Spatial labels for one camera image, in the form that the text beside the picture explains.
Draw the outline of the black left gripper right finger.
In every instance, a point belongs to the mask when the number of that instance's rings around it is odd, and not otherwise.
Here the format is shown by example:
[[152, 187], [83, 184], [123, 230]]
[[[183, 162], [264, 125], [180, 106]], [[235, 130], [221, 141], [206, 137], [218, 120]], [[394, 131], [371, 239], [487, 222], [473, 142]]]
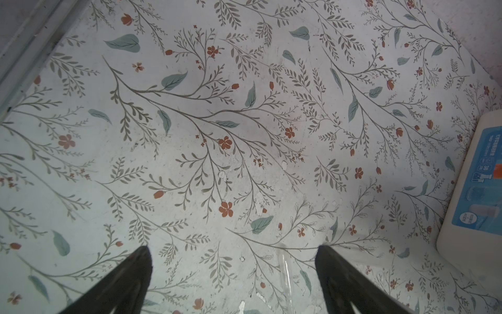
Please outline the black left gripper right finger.
[[315, 268], [328, 313], [411, 312], [328, 245], [318, 247]]

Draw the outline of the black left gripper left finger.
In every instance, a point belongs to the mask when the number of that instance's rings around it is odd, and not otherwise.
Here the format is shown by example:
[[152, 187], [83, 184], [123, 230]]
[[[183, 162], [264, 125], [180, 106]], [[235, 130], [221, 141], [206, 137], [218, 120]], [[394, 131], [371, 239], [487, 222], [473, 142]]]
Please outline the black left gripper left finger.
[[152, 256], [141, 246], [62, 313], [141, 313], [152, 277]]

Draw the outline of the white plastic storage bin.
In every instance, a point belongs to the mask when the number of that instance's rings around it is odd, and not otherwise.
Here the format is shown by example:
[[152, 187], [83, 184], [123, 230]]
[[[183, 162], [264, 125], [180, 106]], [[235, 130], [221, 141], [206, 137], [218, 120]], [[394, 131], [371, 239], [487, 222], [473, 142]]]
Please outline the white plastic storage bin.
[[501, 283], [501, 111], [481, 116], [437, 239], [464, 274]]

